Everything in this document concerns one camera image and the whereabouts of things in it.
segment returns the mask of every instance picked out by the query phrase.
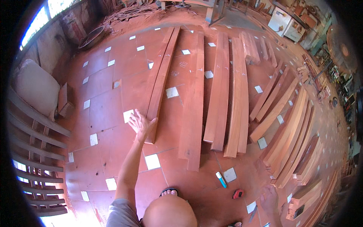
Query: wooden plank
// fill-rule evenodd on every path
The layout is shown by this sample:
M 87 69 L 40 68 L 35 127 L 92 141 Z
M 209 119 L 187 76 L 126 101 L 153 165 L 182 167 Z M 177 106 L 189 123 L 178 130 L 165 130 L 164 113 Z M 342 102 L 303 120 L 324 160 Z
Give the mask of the wooden plank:
M 262 49 L 262 56 L 267 61 L 269 59 L 269 56 L 267 54 L 265 39 L 263 37 L 260 37 L 260 43 L 261 43 L 261 49 Z
M 145 98 L 142 100 L 143 104 L 141 105 L 141 108 L 139 109 L 139 111 L 142 115 L 147 115 L 152 91 L 155 86 L 156 77 L 159 73 L 160 65 L 161 65 L 161 62 L 163 61 L 165 51 L 166 51 L 166 48 L 168 47 L 168 43 L 170 41 L 171 35 L 173 34 L 173 31 L 174 31 L 174 27 L 169 27 L 168 30 L 166 31 L 164 39 L 161 43 L 158 55 L 157 55 L 156 59 L 154 60 L 154 64 L 152 65 L 152 68 L 148 75 L 146 89 L 145 89 L 145 96 L 144 96 Z
M 55 146 L 61 147 L 61 148 L 67 148 L 67 144 L 62 143 L 56 139 L 47 137 L 35 130 L 33 130 L 31 127 L 27 126 L 25 123 L 23 123 L 19 118 L 15 117 L 11 112 L 7 111 L 8 121 L 13 124 L 15 127 L 19 128 L 23 132 L 34 136 L 35 138 L 38 138 L 42 141 L 45 141 L 47 143 L 53 144 Z
M 258 112 L 260 111 L 261 107 L 263 106 L 263 104 L 265 103 L 267 97 L 269 96 L 270 91 L 271 91 L 273 85 L 275 84 L 275 81 L 276 81 L 277 76 L 279 74 L 279 70 L 280 70 L 280 68 L 282 66 L 282 63 L 283 63 L 283 61 L 280 60 L 280 62 L 278 63 L 278 67 L 275 69 L 275 71 L 274 71 L 274 73 L 272 75 L 272 78 L 270 79 L 270 81 L 267 84 L 265 90 L 263 91 L 262 95 L 258 98 L 258 101 L 257 101 L 256 105 L 254 106 L 253 110 L 251 111 L 251 113 L 249 115 L 249 119 L 251 121 L 253 121 L 256 118 Z
M 217 124 L 219 95 L 222 82 L 222 65 L 223 65 L 223 59 L 221 57 L 222 55 L 223 55 L 223 33 L 219 32 L 217 35 L 217 50 L 216 50 L 216 59 L 214 63 L 211 95 L 209 99 L 207 121 L 205 124 L 204 137 L 203 137 L 203 140 L 209 143 L 213 143 L 214 141 L 214 134 Z
M 33 118 L 37 122 L 49 127 L 50 129 L 53 129 L 54 131 L 70 137 L 71 133 L 68 129 L 65 129 L 57 123 L 51 121 L 49 118 L 29 106 L 11 87 L 8 89 L 8 99 L 26 115 Z
M 306 94 L 306 90 L 301 89 L 301 91 L 298 94 L 297 100 L 293 106 L 293 110 L 290 113 L 290 116 L 288 118 L 288 120 L 286 121 L 286 126 L 284 127 L 283 131 L 281 132 L 281 134 L 279 135 L 278 139 L 275 141 L 274 144 L 272 144 L 272 146 L 268 146 L 267 147 L 267 154 L 263 159 L 263 162 L 266 166 L 271 166 L 274 161 L 277 159 L 277 157 L 284 152 L 283 147 L 285 145 L 286 142 L 288 142 L 288 144 L 291 142 L 292 137 L 290 136 L 292 134 L 292 136 L 295 133 L 292 133 L 294 130 L 296 130 L 299 122 L 300 122 L 300 118 L 301 118 L 301 114 L 302 111 L 304 109 L 304 107 L 307 105 L 307 94 Z
M 277 61 L 276 61 L 276 57 L 275 57 L 275 52 L 273 51 L 273 48 L 272 48 L 272 45 L 270 42 L 267 42 L 267 45 L 268 45 L 268 49 L 269 49 L 269 55 L 270 55 L 272 67 L 276 67 Z
M 228 34 L 223 33 L 223 64 L 222 64 L 222 81 L 219 94 L 218 115 L 214 140 L 211 150 L 223 151 L 224 136 L 227 124 L 228 96 L 229 96 L 229 41 Z
M 41 150 L 39 148 L 36 148 L 36 147 L 33 147 L 32 145 L 22 141 L 21 139 L 18 139 L 16 136 L 14 135 L 9 135 L 9 140 L 11 142 L 13 142 L 15 145 L 23 148 L 23 149 L 26 149 L 30 152 L 34 152 L 38 155 L 42 155 L 42 156 L 45 156 L 45 157 L 48 157 L 48 158 L 54 158 L 54 159 L 57 159 L 57 160 L 62 160 L 64 161 L 65 160 L 65 157 L 63 155 L 59 155 L 59 154 L 55 154 L 55 153 L 52 153 L 52 152 L 49 152 L 49 151 L 45 151 L 45 150 Z
M 272 111 L 267 115 L 267 117 L 255 128 L 255 130 L 251 133 L 250 139 L 252 142 L 257 142 L 262 135 L 266 132 L 266 130 L 271 126 L 272 122 L 276 119 L 276 117 L 280 114 L 282 108 L 285 106 L 286 102 L 289 100 L 292 92 L 295 90 L 298 79 L 295 78 L 288 89 L 285 91 L 284 95 L 281 97 L 276 106 L 272 109 Z
M 59 167 L 59 166 L 48 166 L 48 165 L 44 165 L 38 162 L 33 162 L 31 160 L 28 160 L 26 158 L 23 158 L 21 156 L 19 156 L 18 154 L 16 154 L 14 151 L 11 152 L 12 154 L 12 159 L 20 162 L 21 164 L 24 164 L 26 166 L 32 166 L 34 168 L 37 169 L 42 169 L 42 170 L 48 170 L 48 171 L 55 171 L 55 172 L 63 172 L 63 167 Z
M 265 116 L 267 110 L 270 108 L 272 102 L 275 100 L 278 92 L 280 91 L 280 88 L 282 86 L 282 84 L 284 83 L 284 80 L 287 76 L 287 73 L 289 72 L 290 66 L 288 65 L 284 72 L 282 73 L 282 75 L 280 76 L 280 79 L 278 80 L 275 88 L 272 90 L 271 94 L 269 95 L 268 99 L 266 100 L 266 102 L 264 103 L 264 105 L 261 107 L 260 111 L 258 112 L 257 116 L 256 116 L 256 121 L 260 122 L 262 120 L 262 118 Z
M 152 90 L 150 104 L 146 115 L 146 118 L 150 121 L 156 117 L 159 117 L 161 101 L 165 89 L 165 83 L 169 72 L 171 59 L 174 55 L 175 44 L 179 35 L 179 31 L 180 31 L 180 26 L 176 26 L 174 28 L 173 34 L 171 35 L 168 47 L 165 50 L 165 54 L 160 65 L 160 69 L 155 80 L 154 89 Z M 151 143 L 151 144 L 155 143 L 156 129 L 157 126 L 154 127 L 154 130 L 152 130 L 149 133 L 149 136 L 146 138 L 145 141 L 146 143 Z

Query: wooden block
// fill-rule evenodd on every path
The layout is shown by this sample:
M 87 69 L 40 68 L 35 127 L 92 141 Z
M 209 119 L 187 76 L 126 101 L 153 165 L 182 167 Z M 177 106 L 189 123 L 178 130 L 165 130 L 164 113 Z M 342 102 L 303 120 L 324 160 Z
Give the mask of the wooden block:
M 269 56 L 267 55 L 267 48 L 266 48 L 266 44 L 265 44 L 265 39 L 263 37 L 261 37 L 260 41 L 261 41 L 262 56 L 267 61 L 269 59 Z
M 205 124 L 203 140 L 213 143 L 218 118 L 218 104 L 222 82 L 222 65 L 223 65 L 223 33 L 219 32 L 217 36 L 216 59 L 214 62 L 213 81 L 211 95 L 209 99 L 207 121 Z
M 280 60 L 280 62 L 278 64 L 278 67 L 275 69 L 275 71 L 274 71 L 274 73 L 272 75 L 272 78 L 270 79 L 269 83 L 267 84 L 267 86 L 266 86 L 265 90 L 263 91 L 262 95 L 258 98 L 258 101 L 257 101 L 256 105 L 252 109 L 252 111 L 251 111 L 251 113 L 249 115 L 249 119 L 251 121 L 253 121 L 256 118 L 258 112 L 260 111 L 260 109 L 263 106 L 263 104 L 265 103 L 268 95 L 270 94 L 270 91 L 271 91 L 273 85 L 275 84 L 275 81 L 276 81 L 277 76 L 279 74 L 279 70 L 280 70 L 280 68 L 282 66 L 282 63 L 283 63 L 283 61 Z
M 273 89 L 273 91 L 271 92 L 271 94 L 269 95 L 268 99 L 266 100 L 266 102 L 264 103 L 264 105 L 261 107 L 260 111 L 258 112 L 257 116 L 256 116 L 256 121 L 260 122 L 262 120 L 262 118 L 265 116 L 267 110 L 270 108 L 272 102 L 275 100 L 278 92 L 280 91 L 280 87 L 282 86 L 282 84 L 284 83 L 284 80 L 286 78 L 287 73 L 289 72 L 290 66 L 288 65 L 284 72 L 282 73 L 282 75 L 280 76 L 280 79 L 278 80 L 275 88 Z
M 174 28 L 173 34 L 171 35 L 168 47 L 165 50 L 165 54 L 160 65 L 160 69 L 158 71 L 158 75 L 155 80 L 154 89 L 152 90 L 150 104 L 146 115 L 146 118 L 149 121 L 153 120 L 156 117 L 159 117 L 161 100 L 163 98 L 163 93 L 165 92 L 164 89 L 165 89 L 166 78 L 169 71 L 171 59 L 174 55 L 174 48 L 176 40 L 179 35 L 179 30 L 180 26 Z M 146 138 L 145 141 L 146 143 L 151 143 L 151 144 L 155 143 L 156 129 L 157 127 L 154 127 L 154 130 L 150 132 L 149 136 Z
M 257 142 L 262 135 L 266 132 L 266 130 L 271 126 L 272 122 L 276 119 L 276 117 L 280 114 L 280 111 L 285 106 L 286 102 L 289 100 L 292 92 L 295 90 L 298 79 L 295 78 L 288 89 L 285 91 L 284 95 L 281 97 L 276 106 L 272 109 L 272 111 L 267 115 L 267 117 L 255 128 L 255 130 L 251 133 L 250 139 L 252 142 Z
M 274 52 L 274 50 L 273 50 L 272 45 L 271 45 L 270 42 L 267 42 L 267 45 L 268 45 L 268 49 L 269 49 L 269 55 L 270 55 L 272 67 L 275 68 L 277 66 L 275 52 Z
M 202 128 L 203 128 L 203 100 L 204 100 L 204 34 L 198 32 L 198 44 L 197 44 L 197 60 L 196 60 L 196 73 L 194 82 L 194 93 L 189 92 L 188 100 L 189 104 L 192 104 L 191 108 L 188 108 L 188 114 L 184 117 L 183 121 L 186 123 L 183 125 L 189 125 L 186 129 L 188 133 L 185 133 L 185 139 L 181 139 L 179 143 L 179 153 L 183 151 L 189 154 L 187 169 L 191 171 L 199 171 L 200 164 L 200 151 L 202 141 Z
M 229 41 L 228 34 L 223 33 L 223 64 L 222 64 L 222 80 L 219 95 L 218 115 L 214 140 L 211 150 L 223 151 L 224 136 L 227 124 L 228 112 L 228 96 L 229 96 Z

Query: wooden beam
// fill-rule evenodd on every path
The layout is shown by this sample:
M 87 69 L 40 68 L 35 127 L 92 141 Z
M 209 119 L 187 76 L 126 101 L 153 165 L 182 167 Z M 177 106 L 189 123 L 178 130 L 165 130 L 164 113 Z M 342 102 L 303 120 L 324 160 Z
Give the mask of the wooden beam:
M 223 151 L 224 136 L 227 124 L 228 96 L 229 96 L 229 41 L 228 34 L 223 33 L 223 64 L 222 81 L 219 94 L 218 115 L 214 140 L 211 150 Z
M 171 35 L 168 47 L 165 50 L 165 54 L 160 65 L 160 69 L 155 80 L 154 89 L 152 90 L 150 104 L 146 115 L 146 118 L 150 121 L 156 117 L 159 117 L 161 101 L 165 89 L 165 83 L 169 72 L 171 59 L 174 55 L 175 44 L 178 39 L 179 31 L 180 31 L 180 26 L 176 26 L 174 28 L 173 34 Z M 151 143 L 151 144 L 155 143 L 156 129 L 157 126 L 154 127 L 154 130 L 152 130 L 149 133 L 149 136 L 146 138 L 145 141 L 146 143 Z
M 251 133 L 250 139 L 252 142 L 256 143 L 266 130 L 271 126 L 272 122 L 276 119 L 276 117 L 280 114 L 282 108 L 285 106 L 286 102 L 289 100 L 292 92 L 294 91 L 297 85 L 298 79 L 295 78 L 288 89 L 285 91 L 284 95 L 281 97 L 276 106 L 271 110 L 271 112 L 267 115 L 267 117 L 255 128 L 255 130 Z
M 49 118 L 44 116 L 43 114 L 39 113 L 37 110 L 32 108 L 28 105 L 27 102 L 25 102 L 18 94 L 9 87 L 8 89 L 8 99 L 14 103 L 16 107 L 18 107 L 21 111 L 23 111 L 26 115 L 33 118 L 37 122 L 47 126 L 50 129 L 53 129 L 54 131 L 57 131 L 65 136 L 70 137 L 71 133 L 68 129 L 63 128 L 62 126 L 58 125 L 57 123 L 51 121 Z
M 258 101 L 257 101 L 256 105 L 252 109 L 252 111 L 251 111 L 251 113 L 249 115 L 249 119 L 251 121 L 253 121 L 256 118 L 258 112 L 260 111 L 261 107 L 263 106 L 263 104 L 265 103 L 267 97 L 269 96 L 270 91 L 271 91 L 271 89 L 272 89 L 273 85 L 275 84 L 275 81 L 276 81 L 276 79 L 278 77 L 279 70 L 280 70 L 280 68 L 282 66 L 282 63 L 283 63 L 283 61 L 280 60 L 280 62 L 278 64 L 278 67 L 275 69 L 275 71 L 274 71 L 274 73 L 272 75 L 272 78 L 270 79 L 269 83 L 267 84 L 267 86 L 266 86 L 265 90 L 263 91 L 262 95 L 258 98 Z
M 280 88 L 282 86 L 282 84 L 285 81 L 285 78 L 287 76 L 287 73 L 289 72 L 290 66 L 288 65 L 284 72 L 282 73 L 282 75 L 280 76 L 280 79 L 278 80 L 275 88 L 272 90 L 271 94 L 269 95 L 268 99 L 266 100 L 266 102 L 264 103 L 264 105 L 261 107 L 260 111 L 258 112 L 257 116 L 256 116 L 256 121 L 260 122 L 262 120 L 262 118 L 265 116 L 267 110 L 270 108 L 272 102 L 275 100 L 278 92 L 280 91 Z
M 207 121 L 205 124 L 203 140 L 213 143 L 218 118 L 218 104 L 222 82 L 222 65 L 223 65 L 223 33 L 217 35 L 216 59 L 214 62 L 213 81 L 211 95 L 209 99 Z

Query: floor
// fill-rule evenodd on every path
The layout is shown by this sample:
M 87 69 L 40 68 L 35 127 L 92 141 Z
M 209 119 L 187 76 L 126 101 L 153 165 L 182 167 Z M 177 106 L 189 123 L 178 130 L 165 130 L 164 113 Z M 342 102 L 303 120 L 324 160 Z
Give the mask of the floor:
M 181 9 L 181 13 L 188 14 L 186 10 L 185 12 L 182 10 L 185 9 Z M 216 23 L 212 26 L 215 28 L 213 30 L 205 26 L 203 21 L 200 22 L 203 12 L 197 13 L 201 16 L 194 18 L 194 24 L 181 24 L 175 56 L 165 87 L 166 89 L 176 87 L 179 95 L 167 98 L 166 92 L 164 93 L 156 142 L 154 145 L 145 144 L 143 147 L 135 189 L 138 217 L 143 217 L 146 207 L 160 195 L 164 188 L 176 187 L 179 189 L 181 197 L 190 202 L 201 227 L 220 227 L 241 220 L 243 226 L 264 226 L 269 222 L 269 218 L 260 206 L 259 196 L 261 187 L 268 184 L 270 178 L 265 166 L 258 159 L 263 150 L 257 143 L 249 143 L 246 154 L 234 159 L 224 158 L 223 153 L 210 151 L 210 145 L 202 143 L 199 172 L 187 171 L 187 160 L 177 158 L 183 99 L 188 89 L 187 72 L 190 65 L 190 55 L 183 55 L 181 50 L 189 49 L 193 52 L 195 49 L 193 38 L 196 31 L 204 31 L 204 70 L 213 71 L 216 47 L 210 46 L 208 43 L 216 43 L 217 32 L 227 32 L 231 38 L 238 37 L 241 31 L 246 31 L 256 38 L 270 39 L 260 29 L 251 30 L 250 28 L 253 26 L 250 25 L 250 21 L 245 22 L 248 24 L 247 28 L 229 25 L 232 27 L 229 29 L 222 25 L 226 24 L 228 20 L 233 21 L 233 18 L 222 19 L 220 24 Z M 235 17 L 238 14 L 241 13 L 233 12 L 232 16 Z M 70 157 L 65 163 L 64 176 L 67 191 L 65 197 L 69 210 L 67 217 L 70 226 L 74 223 L 82 226 L 106 225 L 108 206 L 113 201 L 115 194 L 115 183 L 112 183 L 112 178 L 117 181 L 119 168 L 135 137 L 131 127 L 124 122 L 123 113 L 141 108 L 146 78 L 150 72 L 149 63 L 152 63 L 157 56 L 160 43 L 167 30 L 167 26 L 163 25 L 165 25 L 163 21 L 157 21 L 140 31 L 132 31 L 118 36 L 111 35 L 91 50 L 78 53 L 67 69 L 67 82 L 74 89 L 76 110 L 69 119 L 61 119 L 58 122 L 72 131 L 72 136 L 64 139 L 68 145 L 67 156 Z M 282 58 L 293 68 L 302 66 L 301 55 L 305 53 L 303 49 L 292 42 L 285 42 L 288 43 L 287 48 L 280 47 L 271 41 L 277 60 Z M 144 46 L 144 49 L 137 51 L 140 46 Z M 264 90 L 273 71 L 274 68 L 270 62 L 262 58 L 261 64 L 258 66 L 247 65 L 250 110 L 261 95 L 257 93 L 255 86 L 258 85 Z M 205 78 L 204 123 L 212 80 L 212 78 Z M 116 88 L 113 87 L 115 81 L 119 82 L 119 86 Z M 308 90 L 309 97 L 317 110 L 314 131 L 319 133 L 325 146 L 315 173 L 316 176 L 322 178 L 325 189 L 334 170 L 340 169 L 344 163 L 343 158 L 348 143 L 346 126 L 343 123 L 337 127 L 338 119 L 344 122 L 340 106 L 330 110 L 328 100 L 318 104 L 315 88 L 309 84 L 303 86 Z M 334 87 L 330 86 L 330 89 L 332 95 L 336 95 Z M 296 94 L 293 93 L 290 100 L 294 102 L 295 97 Z M 284 118 L 290 108 L 291 106 L 288 104 L 284 107 L 281 113 Z M 279 125 L 276 119 L 265 133 L 267 144 L 271 141 Z M 90 140 L 90 136 L 94 137 L 94 134 L 97 135 L 97 138 Z M 217 171 L 222 173 L 232 167 L 237 179 L 228 183 L 225 189 L 216 178 L 215 173 Z M 232 200 L 232 194 L 238 188 L 243 189 L 245 195 L 243 198 Z M 285 219 L 288 208 L 287 197 L 299 188 L 300 186 L 297 186 L 296 181 L 292 179 L 285 188 L 278 189 L 278 207 L 282 210 L 283 226 L 295 227 L 303 224 L 317 204 L 315 202 L 294 221 Z M 250 214 L 248 214 L 246 206 L 253 202 L 256 202 L 258 212 L 249 223 Z M 58 221 L 50 222 L 57 226 Z

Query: wooden slat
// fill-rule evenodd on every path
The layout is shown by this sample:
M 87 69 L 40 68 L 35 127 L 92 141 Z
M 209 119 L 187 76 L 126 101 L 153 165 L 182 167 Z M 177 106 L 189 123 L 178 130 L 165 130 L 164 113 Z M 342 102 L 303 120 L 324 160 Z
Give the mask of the wooden slat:
M 257 114 L 259 113 L 260 109 L 262 108 L 263 104 L 265 103 L 267 97 L 269 96 L 270 91 L 278 77 L 279 70 L 281 69 L 282 63 L 283 63 L 283 61 L 280 60 L 280 62 L 278 63 L 278 67 L 275 69 L 275 71 L 272 75 L 272 78 L 270 79 L 265 90 L 263 91 L 262 95 L 258 98 L 256 105 L 254 106 L 253 110 L 251 111 L 251 113 L 249 115 L 249 119 L 251 121 L 253 121 L 256 118 Z
M 222 65 L 223 65 L 223 33 L 217 35 L 217 50 L 214 63 L 213 81 L 211 95 L 209 99 L 207 122 L 205 124 L 203 140 L 208 143 L 213 143 L 218 117 L 219 95 L 222 82 Z
M 168 47 L 166 48 L 162 63 L 160 65 L 158 75 L 156 77 L 146 116 L 146 118 L 150 121 L 159 116 L 161 101 L 163 98 L 163 93 L 165 92 L 165 83 L 169 72 L 171 59 L 174 55 L 174 49 L 176 41 L 178 39 L 179 30 L 180 26 L 174 28 L 173 34 L 171 35 Z M 149 136 L 146 138 L 145 141 L 146 143 L 155 143 L 156 129 L 157 126 L 154 127 L 154 130 L 149 133 Z
M 35 130 L 33 130 L 31 127 L 29 127 L 28 125 L 24 124 L 20 119 L 18 119 L 17 117 L 15 117 L 11 112 L 7 112 L 7 116 L 8 116 L 8 121 L 13 124 L 15 127 L 19 128 L 20 130 L 22 130 L 25 133 L 28 133 L 31 136 L 34 136 L 35 138 L 38 138 L 42 141 L 45 141 L 47 143 L 53 144 L 55 146 L 61 147 L 61 148 L 67 148 L 67 144 L 62 143 L 56 139 L 47 137 Z
M 285 106 L 286 102 L 289 100 L 292 92 L 294 91 L 297 85 L 298 79 L 295 78 L 288 89 L 285 91 L 284 95 L 280 98 L 279 102 L 276 106 L 271 110 L 271 112 L 267 115 L 267 117 L 255 128 L 255 130 L 251 133 L 250 139 L 252 142 L 257 142 L 262 135 L 266 132 L 266 130 L 271 126 L 272 122 L 276 119 L 276 117 L 280 114 L 282 108 Z
M 202 128 L 203 128 L 203 101 L 204 101 L 204 33 L 198 32 L 198 43 L 197 43 L 197 60 L 196 60 L 196 73 L 193 96 L 189 96 L 189 102 L 192 103 L 192 108 L 189 108 L 190 118 L 183 121 L 186 123 L 190 121 L 190 134 L 189 141 L 183 141 L 188 146 L 188 165 L 187 170 L 199 171 L 200 164 L 200 151 L 202 141 Z
M 287 73 L 289 72 L 290 66 L 288 65 L 284 72 L 282 73 L 282 75 L 280 76 L 280 79 L 278 79 L 278 82 L 275 86 L 275 88 L 272 90 L 271 94 L 269 95 L 268 99 L 266 100 L 266 102 L 264 103 L 264 105 L 261 107 L 260 111 L 258 112 L 257 116 L 256 116 L 256 121 L 260 122 L 262 120 L 262 118 L 265 116 L 267 110 L 269 109 L 269 107 L 271 106 L 272 102 L 275 100 L 278 92 L 280 91 L 280 88 L 282 86 L 282 84 L 285 81 L 285 78 L 287 76 Z
M 286 126 L 284 127 L 283 131 L 280 133 L 277 140 L 274 143 L 270 143 L 266 148 L 267 154 L 263 158 L 263 162 L 266 166 L 271 166 L 274 163 L 274 161 L 277 159 L 277 157 L 285 151 L 282 150 L 284 148 L 285 143 L 288 142 L 289 144 L 291 142 L 292 137 L 290 137 L 290 135 L 292 134 L 292 131 L 294 131 L 294 129 L 296 130 L 300 122 L 302 111 L 306 106 L 306 104 L 307 104 L 307 94 L 306 91 L 302 89 L 299 92 L 293 110 L 290 113 L 289 118 L 285 123 Z
M 8 99 L 14 103 L 16 107 L 18 107 L 21 111 L 23 111 L 26 115 L 33 118 L 37 122 L 57 131 L 65 136 L 70 137 L 70 131 L 68 129 L 63 128 L 62 126 L 58 125 L 57 123 L 51 121 L 49 118 L 44 116 L 43 114 L 36 111 L 34 108 L 29 106 L 22 98 L 18 96 L 18 94 L 9 87 L 8 90 Z
M 49 151 L 45 151 L 45 150 L 41 150 L 39 148 L 36 148 L 36 147 L 33 147 L 32 145 L 22 141 L 21 139 L 18 139 L 16 136 L 14 135 L 9 135 L 9 140 L 11 142 L 13 142 L 15 145 L 23 148 L 23 149 L 26 149 L 30 152 L 34 152 L 38 155 L 42 155 L 42 156 L 45 156 L 45 157 L 48 157 L 48 158 L 54 158 L 54 159 L 57 159 L 57 160 L 62 160 L 64 161 L 65 160 L 65 157 L 63 155 L 60 155 L 60 154 L 55 154 L 55 153 L 52 153 L 52 152 L 49 152 Z
M 25 158 L 19 156 L 18 154 L 16 154 L 14 151 L 12 151 L 11 153 L 12 153 L 13 160 L 20 162 L 21 164 L 24 164 L 26 166 L 32 166 L 37 169 L 48 170 L 48 171 L 63 172 L 63 167 L 44 165 L 44 164 L 41 164 L 38 162 L 33 162 L 31 160 L 25 159 Z
M 262 56 L 267 61 L 269 59 L 269 56 L 267 54 L 265 39 L 263 37 L 260 37 L 260 43 L 261 43 L 261 49 L 262 49 Z
M 164 39 L 161 43 L 158 55 L 157 55 L 156 59 L 154 60 L 154 64 L 152 65 L 152 68 L 148 75 L 146 89 L 145 89 L 145 95 L 144 95 L 145 98 L 142 100 L 143 104 L 141 105 L 141 108 L 139 109 L 139 111 L 142 115 L 147 115 L 147 110 L 149 109 L 150 99 L 151 99 L 152 91 L 154 89 L 156 77 L 160 70 L 160 65 L 161 65 L 161 62 L 165 55 L 165 51 L 166 51 L 166 48 L 168 46 L 168 43 L 170 41 L 173 31 L 174 31 L 174 27 L 169 27 L 168 30 L 166 31 Z
M 40 176 L 40 175 L 29 174 L 29 173 L 19 170 L 19 169 L 15 169 L 15 173 L 17 176 L 28 179 L 30 181 L 63 183 L 63 178 L 45 177 L 45 176 Z
M 223 64 L 222 81 L 219 94 L 218 115 L 214 140 L 211 150 L 223 151 L 224 136 L 227 124 L 228 96 L 229 96 L 229 41 L 227 33 L 223 33 Z

